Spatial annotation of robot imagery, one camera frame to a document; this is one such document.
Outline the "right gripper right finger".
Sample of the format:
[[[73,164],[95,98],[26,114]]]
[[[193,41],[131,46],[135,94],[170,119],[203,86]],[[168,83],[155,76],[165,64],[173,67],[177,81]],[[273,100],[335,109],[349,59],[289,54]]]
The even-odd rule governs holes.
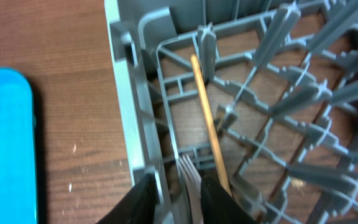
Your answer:
[[[208,175],[201,179],[201,210],[205,224],[257,223]]]

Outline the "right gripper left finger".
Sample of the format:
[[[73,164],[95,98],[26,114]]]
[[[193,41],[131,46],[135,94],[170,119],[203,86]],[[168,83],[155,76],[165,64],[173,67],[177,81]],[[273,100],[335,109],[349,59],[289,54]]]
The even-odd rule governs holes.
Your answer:
[[[157,204],[155,176],[145,174],[98,224],[149,224]]]

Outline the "white plastic fork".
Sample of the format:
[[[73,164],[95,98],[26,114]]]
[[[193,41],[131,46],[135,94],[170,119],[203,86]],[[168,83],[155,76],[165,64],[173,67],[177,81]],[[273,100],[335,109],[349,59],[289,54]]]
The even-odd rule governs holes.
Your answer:
[[[201,176],[188,155],[179,158],[179,169],[184,177],[194,224],[203,224],[201,209]]]

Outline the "teal serving tray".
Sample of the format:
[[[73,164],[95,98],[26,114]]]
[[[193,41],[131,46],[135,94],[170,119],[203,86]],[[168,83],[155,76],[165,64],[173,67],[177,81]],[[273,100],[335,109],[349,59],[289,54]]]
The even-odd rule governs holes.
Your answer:
[[[27,79],[0,68],[0,223],[38,223],[33,94]]]

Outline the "wooden chopstick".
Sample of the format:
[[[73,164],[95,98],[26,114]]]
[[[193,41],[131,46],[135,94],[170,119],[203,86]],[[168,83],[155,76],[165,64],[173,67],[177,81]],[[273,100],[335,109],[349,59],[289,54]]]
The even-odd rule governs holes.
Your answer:
[[[213,152],[214,163],[216,165],[216,170],[218,173],[219,183],[221,184],[223,189],[229,194],[229,196],[232,197],[232,192],[230,189],[227,172],[223,161],[223,156],[219,145],[218,135],[214,126],[214,120],[209,105],[208,96],[204,85],[203,75],[200,69],[200,64],[195,54],[191,56],[190,61],[191,61],[191,67],[193,69],[193,74],[195,77],[195,83],[198,89],[201,107],[203,110],[203,116],[206,123],[209,142]]]

